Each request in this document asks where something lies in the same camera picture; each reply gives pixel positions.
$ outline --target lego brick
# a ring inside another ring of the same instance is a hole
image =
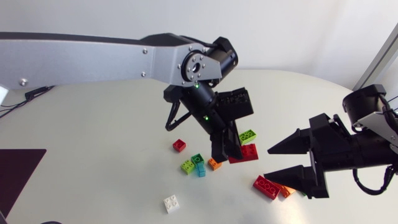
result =
[[[259,159],[259,156],[257,155],[257,149],[255,144],[248,144],[245,146],[241,146],[242,154],[243,154],[243,159],[235,159],[232,157],[228,157],[229,163],[236,163],[236,162],[246,162],[246,161],[252,161]]]
[[[187,175],[190,174],[195,169],[195,165],[187,160],[181,165],[181,170],[183,170]]]
[[[261,191],[264,195],[271,199],[275,199],[280,192],[280,188],[278,188],[274,183],[271,181],[263,178],[259,175],[259,177],[254,181],[253,187]]]
[[[164,199],[163,202],[164,206],[166,206],[167,213],[172,213],[180,208],[180,204],[178,204],[175,195],[171,195],[170,197]]]
[[[221,167],[223,163],[222,162],[218,163],[213,158],[210,158],[207,164],[211,167],[211,169],[217,170],[218,168]]]
[[[181,139],[177,140],[174,144],[173,144],[173,148],[177,151],[177,152],[181,152],[182,150],[185,149],[185,147],[187,146],[187,144],[185,142],[183,142]]]
[[[198,166],[197,167],[198,176],[199,177],[206,176],[206,170],[205,170],[204,164],[203,163],[199,163],[197,166]]]
[[[252,141],[257,137],[257,134],[254,133],[251,129],[249,131],[245,131],[242,134],[239,135],[239,140],[241,141],[241,144],[244,145],[248,143],[249,141]]]
[[[280,192],[282,194],[283,197],[287,198],[289,197],[292,193],[294,193],[296,190],[294,190],[293,188],[278,184],[273,182],[278,188],[280,188]]]
[[[205,161],[203,160],[202,156],[200,155],[200,153],[194,155],[191,157],[191,161],[193,162],[193,164],[195,165],[195,167],[197,166],[197,164],[199,163],[205,163]]]

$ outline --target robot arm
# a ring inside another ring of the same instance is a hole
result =
[[[338,115],[320,114],[310,119],[310,128],[294,134],[268,150],[269,154],[306,154],[311,166],[295,166],[264,174],[264,177],[305,192],[309,198],[329,197],[324,172],[352,169],[354,180],[367,194],[378,195],[398,171],[398,115],[384,99],[382,85],[357,90],[343,100],[343,107],[356,134],[350,135]],[[380,190],[363,186],[358,168],[390,165]]]
[[[174,34],[130,40],[0,32],[3,93],[44,85],[139,78],[169,83],[164,98],[173,106],[166,129],[173,130],[193,115],[210,135],[217,162],[228,156],[243,158],[235,119],[253,113],[244,88],[226,93],[212,90],[237,64],[235,50],[222,37],[207,44]],[[172,123],[180,102],[189,112]]]

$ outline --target metal bracket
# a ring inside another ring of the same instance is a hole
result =
[[[398,154],[398,137],[397,133],[390,128],[382,112],[373,112],[361,119],[359,119],[354,127],[367,127],[376,134],[389,141],[393,147],[390,147]]]
[[[185,75],[185,79],[189,80],[188,82],[212,80],[214,76],[221,78],[220,62],[199,53],[187,58],[187,62],[182,69],[182,75]]]
[[[390,36],[381,47],[369,67],[366,69],[362,77],[355,84],[353,90],[356,91],[365,86],[371,85],[381,77],[393,61],[398,56],[398,24],[392,30]]]

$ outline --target red lego brick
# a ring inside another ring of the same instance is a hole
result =
[[[235,162],[246,162],[246,161],[252,161],[259,159],[259,156],[257,155],[257,149],[255,144],[248,144],[241,146],[242,149],[242,154],[243,154],[243,159],[235,159],[232,157],[228,157],[229,163],[235,163]]]
[[[187,144],[185,142],[183,142],[181,139],[177,140],[174,144],[173,144],[173,148],[177,151],[177,152],[181,152],[182,150],[185,149],[185,147],[187,146]]]
[[[278,188],[274,183],[271,181],[259,176],[256,181],[254,181],[253,187],[257,188],[263,194],[271,199],[275,199],[280,192],[280,188]]]

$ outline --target orange lego brick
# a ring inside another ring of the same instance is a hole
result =
[[[217,163],[213,158],[210,158],[209,161],[207,162],[207,164],[209,164],[209,166],[210,166],[213,170],[217,170],[218,168],[221,167],[222,162]]]
[[[292,193],[294,193],[296,190],[294,190],[291,187],[286,187],[283,185],[280,185],[278,183],[273,182],[278,188],[280,188],[280,192],[282,193],[282,196],[287,198],[289,197]]]

